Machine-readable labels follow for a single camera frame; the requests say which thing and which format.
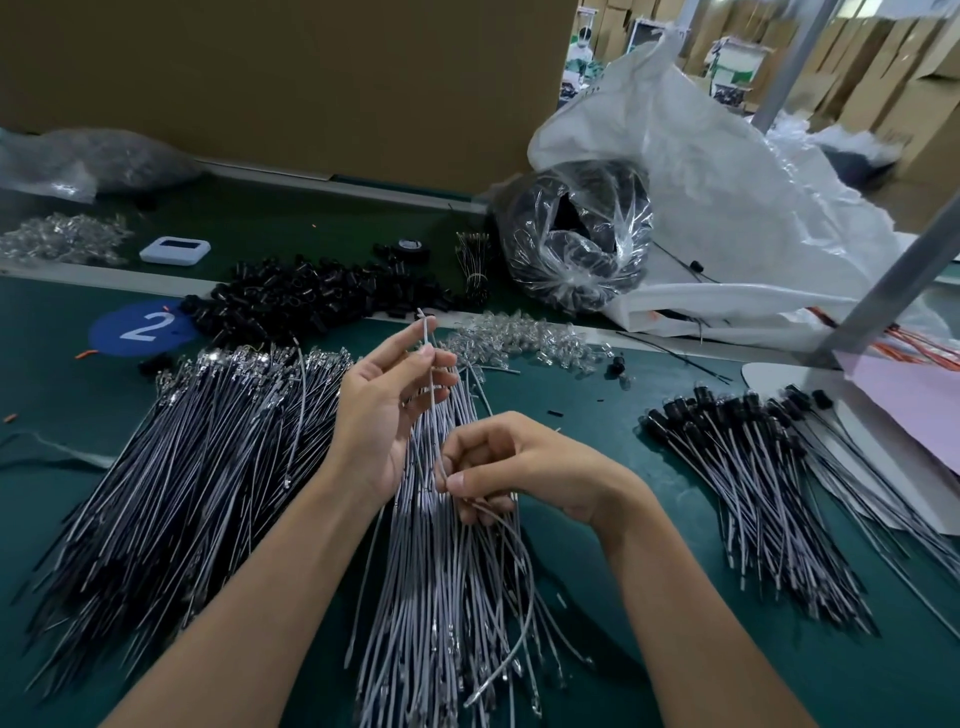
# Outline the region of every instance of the small wire bundle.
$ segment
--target small wire bundle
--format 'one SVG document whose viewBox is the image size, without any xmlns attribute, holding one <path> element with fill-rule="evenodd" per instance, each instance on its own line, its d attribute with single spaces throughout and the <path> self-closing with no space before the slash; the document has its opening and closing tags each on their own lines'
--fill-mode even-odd
<svg viewBox="0 0 960 728">
<path fill-rule="evenodd" d="M 898 559 L 907 552 L 897 534 L 887 526 L 909 533 L 949 576 L 960 584 L 960 554 L 950 539 L 939 533 L 903 497 L 897 487 L 870 461 L 833 412 L 833 401 L 823 390 L 812 396 L 791 385 L 782 400 L 768 400 L 767 411 L 784 427 L 792 427 L 806 449 L 806 471 L 834 494 L 864 538 L 897 578 L 958 640 L 960 630 L 951 624 L 910 579 Z M 827 441 L 843 450 L 870 475 L 875 488 L 867 487 L 828 448 Z"/>
<path fill-rule="evenodd" d="M 804 478 L 805 449 L 756 392 L 716 400 L 702 385 L 643 418 L 720 501 L 720 534 L 746 588 L 748 572 L 772 582 L 813 619 L 877 634 L 863 588 L 820 515 Z"/>
<path fill-rule="evenodd" d="M 127 642 L 132 673 L 186 629 L 323 462 L 351 363 L 245 347 L 160 376 L 154 407 L 34 569 L 45 591 L 29 645 L 53 647 L 30 687 L 78 683 Z"/>
<path fill-rule="evenodd" d="M 516 509 L 501 518 L 477 503 L 496 523 L 464 526 L 453 499 L 436 491 L 440 445 L 455 426 L 476 420 L 469 381 L 479 381 L 471 372 L 464 369 L 463 383 L 420 417 L 410 440 L 393 504 L 387 574 L 357 680 L 354 722 L 361 727 L 456 726 L 464 698 L 474 724 L 487 726 L 497 684 L 506 687 L 514 725 L 520 685 L 528 685 L 535 715 L 542 713 L 532 656 L 541 667 L 552 656 L 561 685 L 558 643 L 592 664 L 570 645 L 537 592 Z M 382 518 L 381 511 L 374 543 Z M 366 581 L 365 573 L 361 600 Z M 345 667 L 359 612 L 358 603 Z"/>
<path fill-rule="evenodd" d="M 485 232 L 457 233 L 457 260 L 467 277 L 464 299 L 480 308 L 487 304 L 490 289 L 487 285 L 487 266 L 490 263 L 490 236 Z"/>
</svg>

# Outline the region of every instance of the white digital timer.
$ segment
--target white digital timer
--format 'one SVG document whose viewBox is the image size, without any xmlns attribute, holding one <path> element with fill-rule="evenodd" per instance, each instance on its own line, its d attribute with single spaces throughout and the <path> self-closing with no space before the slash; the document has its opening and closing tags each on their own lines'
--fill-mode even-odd
<svg viewBox="0 0 960 728">
<path fill-rule="evenodd" d="M 210 244 L 205 240 L 166 235 L 140 251 L 140 259 L 161 265 L 194 265 L 209 252 Z"/>
</svg>

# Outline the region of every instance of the fingernail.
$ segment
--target fingernail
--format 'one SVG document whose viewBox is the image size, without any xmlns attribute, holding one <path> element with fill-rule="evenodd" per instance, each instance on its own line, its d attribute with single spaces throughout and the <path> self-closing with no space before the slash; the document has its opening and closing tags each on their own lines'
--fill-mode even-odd
<svg viewBox="0 0 960 728">
<path fill-rule="evenodd" d="M 446 479 L 446 489 L 453 495 L 457 495 L 457 493 L 462 491 L 464 489 L 464 474 L 454 473 L 453 475 L 449 475 Z"/>
</svg>

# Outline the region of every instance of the cardboard partition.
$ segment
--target cardboard partition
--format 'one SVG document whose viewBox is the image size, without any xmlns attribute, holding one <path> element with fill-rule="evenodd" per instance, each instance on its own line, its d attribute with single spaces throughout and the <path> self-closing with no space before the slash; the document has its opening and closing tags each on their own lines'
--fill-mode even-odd
<svg viewBox="0 0 960 728">
<path fill-rule="evenodd" d="M 763 34 L 760 45 L 769 48 L 770 53 L 763 60 L 763 65 L 757 71 L 752 87 L 747 93 L 748 102 L 759 104 L 763 100 L 767 87 L 777 78 L 780 65 L 786 57 L 793 36 L 797 34 L 798 27 L 797 21 L 793 19 L 772 20 L 767 26 L 767 32 Z"/>
<path fill-rule="evenodd" d="M 657 12 L 659 0 L 634 0 L 630 5 L 630 13 L 633 18 L 644 17 L 647 20 L 654 20 Z"/>
<path fill-rule="evenodd" d="M 198 157 L 478 193 L 529 169 L 576 5 L 7 3 L 0 127 L 129 129 Z"/>
<path fill-rule="evenodd" d="M 836 80 L 836 74 L 833 73 L 808 73 L 801 76 L 790 89 L 786 103 L 783 104 L 784 108 L 790 113 L 806 111 L 812 114 L 833 88 Z"/>
<path fill-rule="evenodd" d="M 914 78 L 926 77 L 960 79 L 960 13 L 940 33 L 917 67 Z"/>
<path fill-rule="evenodd" d="M 848 132 L 873 131 L 897 102 L 907 80 L 920 64 L 941 18 L 898 20 L 863 80 L 843 107 L 839 122 Z"/>
<path fill-rule="evenodd" d="M 820 37 L 817 38 L 816 44 L 813 46 L 813 50 L 810 52 L 810 55 L 806 59 L 804 64 L 804 69 L 801 71 L 801 75 L 807 73 L 817 73 L 822 70 L 824 61 L 827 59 L 827 56 L 830 54 L 830 51 L 833 50 L 833 46 L 837 41 L 837 38 L 840 37 L 840 34 L 843 33 L 843 29 L 847 26 L 846 18 L 835 17 L 833 18 L 824 28 L 824 31 L 820 33 Z"/>
<path fill-rule="evenodd" d="M 590 30 L 590 48 L 593 50 L 594 56 L 597 51 L 597 40 L 600 37 L 600 26 L 603 25 L 603 13 L 607 9 L 607 0 L 585 0 L 583 3 L 585 8 L 593 8 L 597 11 L 596 15 L 593 17 L 593 26 Z"/>
<path fill-rule="evenodd" d="M 710 3 L 700 24 L 700 30 L 690 46 L 690 60 L 684 66 L 684 73 L 690 76 L 703 76 L 707 68 L 707 53 L 713 43 L 719 40 L 727 25 L 733 3 Z"/>
<path fill-rule="evenodd" d="M 627 17 L 629 11 L 620 11 L 607 6 L 603 13 L 603 24 L 597 34 L 595 58 L 603 63 L 616 61 L 627 50 Z"/>
<path fill-rule="evenodd" d="M 891 180 L 865 197 L 887 211 L 896 230 L 919 234 L 930 227 L 937 212 L 950 201 L 953 193 L 952 189 L 930 184 Z"/>
<path fill-rule="evenodd" d="M 893 24 L 892 20 L 881 17 L 868 17 L 847 24 L 848 27 L 855 28 L 855 33 L 847 43 L 843 57 L 831 71 L 836 74 L 837 81 L 824 99 L 820 109 L 822 113 L 834 119 L 840 116 L 847 99 L 851 97 L 856 85 L 863 79 L 880 47 L 890 35 Z"/>
<path fill-rule="evenodd" d="M 660 0 L 654 8 L 654 20 L 667 23 L 680 17 L 684 9 L 684 0 Z"/>
<path fill-rule="evenodd" d="M 960 81 L 910 81 L 876 135 L 903 145 L 898 179 L 955 191 L 960 187 Z"/>
<path fill-rule="evenodd" d="M 751 43 L 763 38 L 770 18 L 780 7 L 776 2 L 765 0 L 737 0 L 733 3 L 725 35 L 738 37 Z"/>
</svg>

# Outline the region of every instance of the left hand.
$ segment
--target left hand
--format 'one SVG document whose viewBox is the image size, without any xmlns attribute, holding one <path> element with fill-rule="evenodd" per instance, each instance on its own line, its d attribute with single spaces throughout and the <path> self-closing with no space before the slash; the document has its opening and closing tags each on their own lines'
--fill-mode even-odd
<svg viewBox="0 0 960 728">
<path fill-rule="evenodd" d="M 428 316 L 427 329 L 437 327 Z M 430 372 L 434 401 L 441 402 L 459 381 L 452 367 L 457 356 L 423 341 L 423 319 L 400 331 L 358 361 L 340 385 L 340 403 L 333 442 L 324 469 L 347 477 L 353 487 L 367 489 L 377 507 L 396 493 L 403 475 L 407 441 L 414 422 L 430 407 Z"/>
</svg>

